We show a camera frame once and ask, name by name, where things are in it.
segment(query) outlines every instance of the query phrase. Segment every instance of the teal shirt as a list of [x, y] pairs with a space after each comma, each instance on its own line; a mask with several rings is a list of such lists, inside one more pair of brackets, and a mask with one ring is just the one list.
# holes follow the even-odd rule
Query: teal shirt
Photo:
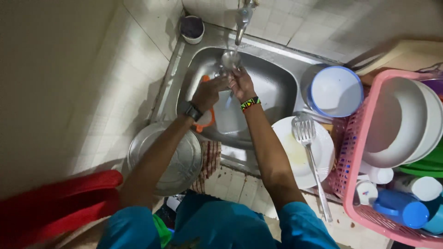
[[[272, 238], [263, 216], [247, 206], [187, 195], [177, 208], [171, 245], [194, 243], [195, 248], [338, 249], [323, 221], [302, 202], [286, 204], [277, 212], [281, 243]], [[132, 206], [109, 218], [98, 249], [159, 249], [160, 239], [151, 211]]]

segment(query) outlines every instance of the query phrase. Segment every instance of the dish rack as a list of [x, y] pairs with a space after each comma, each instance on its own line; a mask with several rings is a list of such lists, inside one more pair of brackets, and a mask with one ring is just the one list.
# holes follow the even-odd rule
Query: dish rack
[[354, 206], [352, 204], [363, 149], [381, 85], [386, 80], [394, 77], [423, 80], [431, 77], [431, 74], [386, 70], [374, 78], [368, 97], [349, 118], [340, 154], [338, 155], [337, 169], [330, 175], [330, 185], [334, 193], [342, 199], [345, 212], [355, 222], [403, 244], [441, 249], [443, 248], [443, 239], [426, 236], [417, 230], [399, 225], [374, 211], [370, 206]]

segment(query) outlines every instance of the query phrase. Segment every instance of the white cup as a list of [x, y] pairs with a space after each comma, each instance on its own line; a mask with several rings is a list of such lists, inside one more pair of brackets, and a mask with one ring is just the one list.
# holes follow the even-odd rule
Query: white cup
[[362, 205], [372, 205], [378, 197], [377, 187], [370, 181], [358, 181], [355, 190]]
[[394, 177], [394, 171], [392, 168], [376, 168], [367, 164], [365, 161], [361, 161], [360, 172], [367, 174], [369, 181], [376, 184], [387, 184], [392, 181]]
[[403, 175], [394, 179], [394, 189], [412, 193], [420, 201], [429, 202], [440, 196], [443, 186], [430, 176]]

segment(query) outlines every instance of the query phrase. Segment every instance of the wristwatch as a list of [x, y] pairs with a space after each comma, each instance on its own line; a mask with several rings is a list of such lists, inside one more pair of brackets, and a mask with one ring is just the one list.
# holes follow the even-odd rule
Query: wristwatch
[[190, 101], [183, 101], [180, 104], [179, 113], [184, 113], [185, 115], [192, 117], [195, 122], [203, 116], [203, 113]]

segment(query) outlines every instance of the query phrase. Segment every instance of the blue-rimmed bowl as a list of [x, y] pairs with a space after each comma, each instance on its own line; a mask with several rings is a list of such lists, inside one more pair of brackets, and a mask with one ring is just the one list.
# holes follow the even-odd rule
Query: blue-rimmed bowl
[[309, 107], [325, 116], [346, 117], [363, 102], [360, 78], [342, 66], [321, 70], [307, 89]]

